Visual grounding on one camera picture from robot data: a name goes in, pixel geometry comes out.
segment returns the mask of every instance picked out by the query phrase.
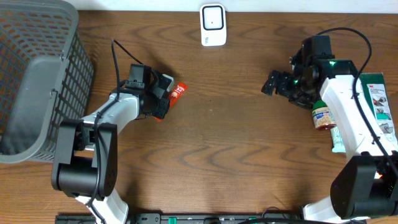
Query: white plug-in device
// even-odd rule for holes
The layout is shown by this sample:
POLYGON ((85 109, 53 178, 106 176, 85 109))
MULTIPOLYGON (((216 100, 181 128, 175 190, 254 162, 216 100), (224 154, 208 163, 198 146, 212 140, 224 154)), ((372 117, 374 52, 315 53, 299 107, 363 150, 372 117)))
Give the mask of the white plug-in device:
POLYGON ((203 46, 225 44, 226 19, 223 5, 205 4, 200 8, 200 32, 203 46))

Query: basket mesh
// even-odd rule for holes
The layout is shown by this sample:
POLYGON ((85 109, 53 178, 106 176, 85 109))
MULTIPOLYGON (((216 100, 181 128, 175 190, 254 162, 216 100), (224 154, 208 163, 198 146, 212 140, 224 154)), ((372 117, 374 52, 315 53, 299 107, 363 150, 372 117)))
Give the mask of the basket mesh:
MULTIPOLYGON (((75 12, 71 13, 71 10, 75 11, 71 5, 47 0, 45 4, 28 2, 29 6, 9 2, 0 7, 0 137, 7 128, 29 62, 40 56, 63 58, 62 63, 68 64, 49 118, 47 139, 30 158, 51 161, 61 121, 81 118, 85 113, 93 82, 93 66, 75 29, 77 17, 75 12)), ((18 154, 26 150, 17 145, 11 148, 13 150, 8 151, 1 148, 0 154, 18 154)))

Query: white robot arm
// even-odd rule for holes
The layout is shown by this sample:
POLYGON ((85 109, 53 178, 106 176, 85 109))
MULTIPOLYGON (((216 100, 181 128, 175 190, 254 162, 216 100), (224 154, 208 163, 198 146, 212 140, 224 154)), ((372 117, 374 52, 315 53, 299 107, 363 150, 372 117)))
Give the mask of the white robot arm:
POLYGON ((267 95, 276 88, 277 94, 308 110, 323 100, 345 144, 347 165, 333 181, 329 197, 303 207, 304 220, 344 223, 398 214, 397 146, 386 139, 377 125, 358 79, 370 56, 370 43, 360 32, 345 27, 326 30, 302 42, 302 48, 290 61, 293 74, 272 71, 262 88, 267 95), (334 30, 355 32, 368 44, 369 57, 360 71, 350 60, 335 59, 330 38, 321 35, 334 30))
MULTIPOLYGON (((335 78, 327 78, 322 85, 320 95, 322 100, 328 105, 331 113, 335 117, 337 126, 346 148, 347 162, 353 156, 360 156, 362 152, 368 152, 372 156, 383 156, 376 144, 373 143, 373 137, 366 127, 354 99, 352 97, 352 86, 354 76, 337 75, 335 78)), ((396 146, 389 142, 383 135, 376 119, 366 102, 361 81, 357 82, 359 93, 359 102, 366 114, 373 130, 380 136, 380 142, 389 155, 396 150, 396 146)), ((344 223, 349 220, 342 220, 334 211, 330 196, 320 200, 317 203, 311 203, 303 207, 303 216, 306 220, 315 220, 330 223, 344 223)), ((362 220, 369 217, 355 217, 362 220)))
POLYGON ((169 110, 167 97, 174 80, 148 66, 131 65, 129 80, 119 85, 125 88, 118 88, 119 93, 114 90, 94 113, 79 120, 62 121, 53 163, 53 188, 84 203, 99 224, 125 224, 129 211, 114 189, 118 134, 140 114, 163 119, 169 110), (152 83, 151 74, 155 74, 152 83), (75 151, 81 150, 97 153, 92 159, 75 156, 75 151), (97 154, 101 157, 100 166, 97 154))

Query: wooden table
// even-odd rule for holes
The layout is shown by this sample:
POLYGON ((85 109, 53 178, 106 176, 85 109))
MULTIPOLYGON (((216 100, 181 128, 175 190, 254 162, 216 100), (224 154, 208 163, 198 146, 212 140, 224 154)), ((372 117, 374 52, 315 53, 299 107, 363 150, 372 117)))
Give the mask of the wooden table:
MULTIPOLYGON (((384 72, 398 125, 398 15, 228 13, 228 39, 203 47, 197 12, 81 11, 80 37, 96 76, 88 112, 115 87, 111 39, 189 90, 158 123, 128 124, 118 136, 116 189, 131 210, 164 213, 261 213, 297 210, 329 194, 345 155, 331 152, 329 131, 281 96, 260 92, 271 70, 290 71, 303 39, 331 27, 363 31, 373 45, 366 72, 384 72)), ((356 35, 331 35, 337 58, 357 67, 367 56, 356 35)), ((133 61, 117 49, 121 78, 133 61)), ((52 165, 0 165, 0 223, 53 223, 59 213, 87 213, 53 190, 52 165)), ((396 223, 383 218, 371 223, 396 223)))

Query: black cable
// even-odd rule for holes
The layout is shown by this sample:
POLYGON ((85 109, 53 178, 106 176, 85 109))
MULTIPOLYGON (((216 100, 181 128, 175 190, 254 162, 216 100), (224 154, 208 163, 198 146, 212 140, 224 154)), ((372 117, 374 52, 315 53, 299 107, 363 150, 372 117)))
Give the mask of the black cable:
POLYGON ((381 144, 380 140, 379 140, 379 136, 377 136, 377 134, 374 132, 370 122, 368 121, 361 103, 359 102, 358 99, 358 95, 359 93, 356 91, 356 83, 358 82, 359 76, 360 74, 362 74, 363 70, 365 69, 366 65, 368 64, 369 60, 372 57, 372 46, 370 41, 368 40, 368 38, 362 34, 360 31, 352 29, 352 28, 348 28, 348 27, 337 27, 337 28, 332 28, 332 29, 328 29, 328 30, 324 30, 320 33, 318 33, 317 35, 322 35, 322 34, 326 34, 327 32, 331 32, 331 31, 336 31, 336 30, 347 30, 347 31, 351 31, 354 32, 355 34, 358 34, 360 37, 362 37, 366 44, 368 45, 368 49, 369 49, 369 55, 366 59, 366 61, 364 62, 364 64, 362 65, 361 69, 359 69, 358 73, 354 76, 354 82, 353 82, 353 98, 355 100, 356 106, 358 107, 358 111, 362 116, 363 121, 365 122, 366 126, 369 129, 369 132, 371 133, 372 137, 373 137, 373 141, 377 144, 377 146, 379 146, 380 151, 384 154, 384 157, 387 159, 387 162, 389 163, 393 173, 395 174, 395 176, 398 178, 398 169, 395 166, 395 164, 393 163, 393 161, 391 160, 391 158, 389 157, 387 151, 384 149, 383 145, 381 144))
POLYGON ((319 221, 310 221, 310 220, 293 220, 286 218, 257 218, 254 220, 246 220, 240 222, 239 224, 252 224, 252 223, 289 223, 289 224, 331 224, 319 221))
POLYGON ((112 40, 112 44, 111 44, 111 48, 112 48, 112 56, 113 56, 113 62, 114 62, 114 68, 115 68, 115 70, 116 70, 116 78, 118 79, 117 80, 117 92, 116 92, 116 97, 115 97, 115 101, 118 101, 119 100, 119 95, 120 95, 120 86, 119 86, 119 83, 120 83, 120 77, 119 77, 119 67, 118 67, 118 61, 116 60, 116 54, 114 53, 114 46, 113 46, 113 43, 117 43, 115 40, 112 40))
POLYGON ((279 208, 274 207, 274 206, 271 206, 271 207, 267 208, 267 209, 262 213, 261 218, 265 218, 265 216, 267 215, 268 211, 269 211, 271 208, 274 208, 274 209, 278 210, 278 212, 279 212, 284 218, 286 218, 285 214, 283 214, 279 208))
POLYGON ((118 61, 116 60, 116 54, 114 51, 113 43, 116 43, 120 48, 122 48, 125 51, 125 53, 127 53, 136 62, 142 64, 142 62, 140 62, 138 59, 136 59, 134 56, 132 56, 121 44, 119 44, 118 41, 112 40, 111 50, 112 50, 114 67, 115 67, 115 71, 116 71, 116 81, 117 81, 116 82, 116 86, 117 86, 116 97, 110 104, 106 105, 100 112, 98 112, 96 114, 96 117, 94 120, 95 153, 96 153, 96 157, 97 157, 97 178, 96 178, 95 189, 94 189, 93 195, 91 196, 89 201, 86 203, 86 206, 89 207, 93 211, 94 215, 96 215, 101 220, 101 223, 103 223, 103 224, 106 224, 105 219, 98 213, 98 211, 93 206, 93 201, 95 200, 96 196, 98 195, 98 191, 100 188, 100 180, 101 180, 101 148, 100 148, 100 141, 99 141, 100 133, 98 132, 98 121, 102 118, 102 115, 110 107, 112 107, 115 103, 117 103, 119 101, 120 88, 127 82, 127 80, 120 81, 118 61))
POLYGON ((134 56, 132 56, 132 54, 130 54, 130 52, 128 52, 121 44, 119 44, 118 41, 113 40, 113 41, 112 41, 112 44, 113 44, 113 42, 115 42, 121 49, 123 49, 124 52, 127 53, 132 59, 134 59, 134 60, 135 60, 136 62, 138 62, 139 64, 143 65, 142 62, 140 62, 138 59, 136 59, 134 56))

